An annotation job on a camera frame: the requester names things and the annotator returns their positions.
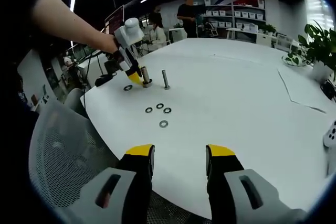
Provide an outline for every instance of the paper sheet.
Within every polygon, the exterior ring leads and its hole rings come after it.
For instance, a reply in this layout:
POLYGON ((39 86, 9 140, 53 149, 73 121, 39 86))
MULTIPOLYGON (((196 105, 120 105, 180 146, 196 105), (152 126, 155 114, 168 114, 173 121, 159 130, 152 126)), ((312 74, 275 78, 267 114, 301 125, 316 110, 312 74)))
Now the paper sheet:
POLYGON ((292 102, 319 110, 323 113, 336 114, 336 103, 324 95, 320 85, 316 81, 300 75, 287 67, 278 68, 278 72, 292 102))

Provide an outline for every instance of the metal washer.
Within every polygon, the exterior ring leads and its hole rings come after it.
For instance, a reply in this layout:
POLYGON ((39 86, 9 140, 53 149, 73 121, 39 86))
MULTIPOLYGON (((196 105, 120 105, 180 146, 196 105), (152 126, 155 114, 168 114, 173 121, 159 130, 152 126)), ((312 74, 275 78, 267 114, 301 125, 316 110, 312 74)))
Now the metal washer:
POLYGON ((159 126, 161 128, 166 128, 168 126, 168 121, 166 120, 162 120, 160 123, 159 123, 159 126))
POLYGON ((153 108, 152 107, 148 107, 147 109, 145 109, 145 112, 146 113, 151 113, 153 111, 153 108))
POLYGON ((165 109, 163 110, 163 113, 165 113, 165 114, 169 114, 170 112, 172 112, 172 109, 171 109, 171 108, 165 108, 165 109))
POLYGON ((157 109, 162 109, 163 106, 164 106, 163 103, 159 103, 158 105, 156 105, 156 108, 157 108, 157 109))
POLYGON ((133 88, 133 85, 127 85, 127 86, 124 88, 124 91, 130 91, 132 88, 133 88))

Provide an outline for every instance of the black cable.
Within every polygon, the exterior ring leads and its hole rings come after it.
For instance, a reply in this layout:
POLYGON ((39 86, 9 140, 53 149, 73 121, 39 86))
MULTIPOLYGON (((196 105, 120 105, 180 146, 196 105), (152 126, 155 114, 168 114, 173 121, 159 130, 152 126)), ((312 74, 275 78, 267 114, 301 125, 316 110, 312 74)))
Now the black cable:
POLYGON ((103 73, 103 70, 101 69, 100 62, 99 62, 99 57, 98 56, 99 55, 97 55, 98 65, 99 65, 99 68, 100 68, 101 75, 103 75, 104 73, 103 73))
MULTIPOLYGON (((88 84, 88 74, 89 74, 89 69, 90 69, 90 62, 91 62, 91 59, 92 59, 92 57, 90 57, 90 59, 89 59, 88 71, 86 72, 86 76, 85 76, 85 83, 86 83, 86 84, 88 84)), ((86 111, 85 90, 86 90, 86 87, 84 87, 84 94, 83 94, 84 110, 86 111)))

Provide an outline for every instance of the gray chair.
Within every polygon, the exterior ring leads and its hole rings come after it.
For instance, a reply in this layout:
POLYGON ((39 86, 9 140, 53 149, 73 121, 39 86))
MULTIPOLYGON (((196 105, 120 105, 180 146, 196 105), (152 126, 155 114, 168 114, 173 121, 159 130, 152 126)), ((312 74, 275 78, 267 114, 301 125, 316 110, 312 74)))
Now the gray chair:
POLYGON ((73 90, 70 91, 70 93, 68 94, 64 105, 70 109, 72 109, 73 111, 75 111, 76 113, 84 116, 85 118, 89 118, 81 101, 80 98, 83 95, 83 91, 81 89, 78 88, 74 88, 73 90))
POLYGON ((56 100, 49 100, 31 139, 30 181, 54 212, 66 210, 84 185, 118 162, 90 120, 56 100))

